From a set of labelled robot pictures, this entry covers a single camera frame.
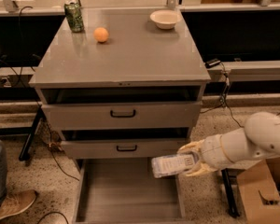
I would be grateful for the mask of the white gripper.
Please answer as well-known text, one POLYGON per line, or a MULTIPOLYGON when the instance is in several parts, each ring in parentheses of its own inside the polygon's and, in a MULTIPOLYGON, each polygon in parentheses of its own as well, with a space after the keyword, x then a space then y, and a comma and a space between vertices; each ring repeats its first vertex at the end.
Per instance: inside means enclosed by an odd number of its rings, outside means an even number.
POLYGON ((221 134, 208 136, 204 140, 185 144, 177 151, 178 154, 201 152, 202 159, 205 162, 201 162, 193 169, 186 171, 184 176, 206 175, 215 172, 217 169, 225 169, 232 165, 231 159, 223 148, 221 138, 221 134))

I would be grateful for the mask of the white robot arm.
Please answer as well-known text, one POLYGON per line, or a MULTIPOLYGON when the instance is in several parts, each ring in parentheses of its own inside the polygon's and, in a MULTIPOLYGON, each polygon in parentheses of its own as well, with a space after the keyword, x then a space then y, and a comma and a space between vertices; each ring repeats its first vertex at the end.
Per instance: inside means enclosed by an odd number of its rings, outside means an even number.
POLYGON ((258 112, 246 119, 243 128, 190 142, 177 151, 178 154, 190 152, 199 159, 193 168, 183 172, 185 176, 205 175, 239 161, 280 157, 280 117, 258 112))

